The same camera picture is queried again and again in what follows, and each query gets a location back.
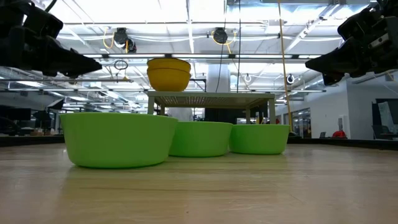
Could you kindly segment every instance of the cable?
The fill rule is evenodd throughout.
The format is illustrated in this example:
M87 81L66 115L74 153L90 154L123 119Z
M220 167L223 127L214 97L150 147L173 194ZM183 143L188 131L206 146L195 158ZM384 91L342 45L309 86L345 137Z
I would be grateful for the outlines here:
M113 47L113 42L114 42L114 32L113 32L113 34L112 34L112 44L111 44L111 46L109 47L109 46L106 45L106 43L105 43L106 31L108 31L108 28L105 28L104 37L103 37L102 41L103 41L103 43L104 43L104 46L105 46L107 49L111 49L111 48Z
M225 30L225 27L226 27L226 6L224 8L224 30ZM222 66L222 63L223 63L223 52L224 52L224 44L221 46L220 70L218 71L218 81L217 81L216 93L218 91L218 86L220 85L221 66Z
M57 2L57 0L52 0L52 2L49 4L49 6L47 6L47 7L45 8L44 11L49 12L49 11L54 7L54 5L55 5L56 2Z
M239 93L239 75L241 71L241 35L242 35L242 30L241 30L241 0L239 0L239 58L238 58L238 79L236 80L236 93Z
M284 84L285 84L285 95L287 102L287 112L289 117L290 131L293 131L293 123L292 123L292 112L290 111L290 102L289 96L287 94L287 80L286 80L286 64L285 64L285 45L284 45L284 33L282 29L282 13L280 11L280 1L278 0L278 10L279 10L279 28L280 28L280 46L282 48L282 62L284 64Z
M391 92L393 92L393 93L395 93L396 95L398 95L398 93L397 93L396 91L391 90L391 89L390 89L388 86L386 86L384 83L380 82L380 81L377 79L377 77L374 75L374 72L372 72L372 75L373 75L374 79L376 79L376 81L377 81L378 83L384 85L384 87L386 87L388 90L390 90Z

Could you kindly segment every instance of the pipe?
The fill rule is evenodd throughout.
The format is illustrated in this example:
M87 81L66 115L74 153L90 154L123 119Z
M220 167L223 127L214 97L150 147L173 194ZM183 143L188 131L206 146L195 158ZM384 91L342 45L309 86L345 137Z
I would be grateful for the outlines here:
M116 79L53 79L53 80L42 80L42 79L16 79L16 78L3 78L0 82L132 82L131 80L116 80Z
M321 24L327 17L329 17L332 13L336 13L340 10L341 7L338 5L329 5L324 9L317 19L315 19L311 24L305 26L296 37L292 41L290 41L289 45L285 48L285 53L291 51L300 41L302 41L312 30L314 30L319 24Z
M239 22L226 22L227 24L239 24ZM98 22L98 23L85 23L85 26L96 26L96 27L123 27L123 26L133 26L133 25L174 25L174 24L188 24L185 22ZM224 22L192 22L193 25L199 24L224 24ZM248 26L265 26L263 22L242 22L243 25ZM81 26L79 22L66 22L66 26Z

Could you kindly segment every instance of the yellow bowl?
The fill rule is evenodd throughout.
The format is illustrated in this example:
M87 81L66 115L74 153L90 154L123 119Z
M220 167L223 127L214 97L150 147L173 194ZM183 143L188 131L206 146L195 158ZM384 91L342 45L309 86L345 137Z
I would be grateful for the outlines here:
M172 68L188 73L191 71L191 65L188 62L176 58L155 58L148 61L147 65L149 70L158 68Z
M171 68L148 68L147 74L150 85L156 91L184 91L191 76L186 71Z

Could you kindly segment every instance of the fluorescent light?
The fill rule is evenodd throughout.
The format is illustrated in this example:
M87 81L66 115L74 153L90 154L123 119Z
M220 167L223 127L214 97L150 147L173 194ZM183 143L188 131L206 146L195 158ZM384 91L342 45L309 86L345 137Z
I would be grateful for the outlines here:
M251 54L251 55L237 55L237 58L282 58L282 55L256 55L256 54ZM291 55L285 55L285 58L292 58Z
M29 86L32 86L32 87L43 87L43 86L45 86L45 85L40 84L38 82L29 82L29 81L19 81L18 83L23 84L23 85L29 85Z
M8 91L40 91L39 89L7 89Z
M43 91L75 91L74 89L43 89Z
M321 55L299 55L298 56L299 59L311 59L311 58L317 58L317 57L321 57Z
M62 95L62 94L59 94L59 93L56 93L56 92L52 92L52 91L50 91L50 93L51 93L51 94L53 94L53 95L55 95L55 96L59 96L59 97L65 97L64 95Z
M108 52L108 50L106 49L100 49L101 51L105 51L106 53L110 54L110 52Z
M89 57L89 58L102 58L102 55L96 55L96 54L89 54L89 55L83 55L85 57Z
M164 57L164 54L109 54L109 58L156 58Z
M77 89L77 91L109 91L109 90L103 90L103 89Z
M86 101L86 100L88 100L87 98L80 97L80 96L69 96L69 98L71 98L73 100L77 100L77 101Z
M221 54L172 54L175 58L221 58ZM222 55L223 58L228 58L228 55Z
M79 108L62 108L63 110L79 110Z
M326 90L293 90L292 92L296 92L296 93L323 93L323 92L326 92Z

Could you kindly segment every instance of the metal frame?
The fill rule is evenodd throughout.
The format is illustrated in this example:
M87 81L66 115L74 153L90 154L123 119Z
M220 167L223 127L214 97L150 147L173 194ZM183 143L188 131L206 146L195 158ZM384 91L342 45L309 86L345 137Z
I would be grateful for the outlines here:
M275 95L270 93L250 94L250 93L190 93L190 92L161 92L149 91L148 95L148 114L154 114L155 103L160 106L160 115L164 115L166 107L182 107L182 108L224 108L224 109L245 109L246 110L246 124L250 124L250 109L262 105L268 101L270 123L275 124ZM203 101L208 100L205 104L178 104L170 105L162 98L203 98ZM229 98L234 100L250 99L251 101L244 106L238 105L217 105L212 103L217 98Z

